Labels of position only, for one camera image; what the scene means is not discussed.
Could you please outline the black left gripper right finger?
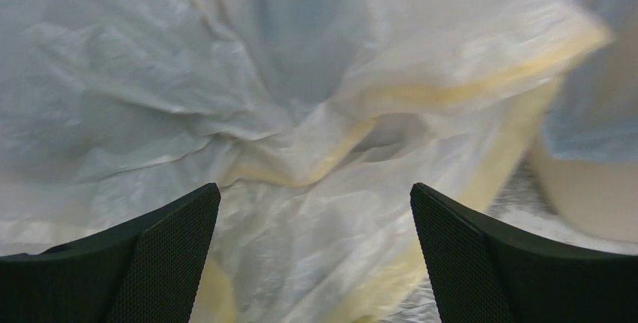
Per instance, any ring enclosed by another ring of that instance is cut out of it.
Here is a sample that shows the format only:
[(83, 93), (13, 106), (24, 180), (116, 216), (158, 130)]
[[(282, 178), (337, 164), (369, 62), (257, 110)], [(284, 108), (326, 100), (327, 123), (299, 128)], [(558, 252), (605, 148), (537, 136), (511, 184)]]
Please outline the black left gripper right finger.
[(557, 242), (417, 183), (412, 214), (443, 322), (635, 322), (637, 258)]

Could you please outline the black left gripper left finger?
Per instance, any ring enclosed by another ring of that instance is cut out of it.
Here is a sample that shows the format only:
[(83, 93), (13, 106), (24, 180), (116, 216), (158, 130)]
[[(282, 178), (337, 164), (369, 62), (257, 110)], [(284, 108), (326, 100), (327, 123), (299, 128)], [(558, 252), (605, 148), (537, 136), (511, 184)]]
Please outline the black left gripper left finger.
[(214, 183), (40, 254), (1, 259), (3, 322), (187, 322), (220, 204)]

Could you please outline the beige plastic trash bin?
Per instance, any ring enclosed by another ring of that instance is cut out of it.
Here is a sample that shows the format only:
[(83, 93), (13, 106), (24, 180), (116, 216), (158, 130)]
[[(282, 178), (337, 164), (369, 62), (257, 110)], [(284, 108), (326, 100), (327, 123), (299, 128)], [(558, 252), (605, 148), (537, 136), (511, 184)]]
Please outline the beige plastic trash bin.
[(531, 152), (531, 164), (549, 204), (584, 233), (636, 242), (637, 160), (559, 160), (547, 152), (542, 127)]

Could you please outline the light blue trash bag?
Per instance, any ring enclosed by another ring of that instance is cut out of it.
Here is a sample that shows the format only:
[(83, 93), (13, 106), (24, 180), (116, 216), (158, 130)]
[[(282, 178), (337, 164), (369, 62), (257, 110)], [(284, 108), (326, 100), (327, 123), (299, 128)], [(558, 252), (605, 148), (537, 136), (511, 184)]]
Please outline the light blue trash bag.
[(637, 0), (593, 0), (615, 39), (568, 74), (542, 127), (559, 160), (637, 160)]

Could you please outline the translucent white yellow trash bag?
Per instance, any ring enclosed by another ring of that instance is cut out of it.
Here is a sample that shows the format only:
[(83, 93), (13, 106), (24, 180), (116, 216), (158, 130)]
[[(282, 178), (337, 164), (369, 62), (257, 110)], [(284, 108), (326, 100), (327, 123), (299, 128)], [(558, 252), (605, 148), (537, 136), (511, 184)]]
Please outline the translucent white yellow trash bag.
[(1, 253), (214, 182), (192, 321), (377, 322), (426, 275), (412, 185), (484, 209), (611, 37), (572, 0), (1, 0)]

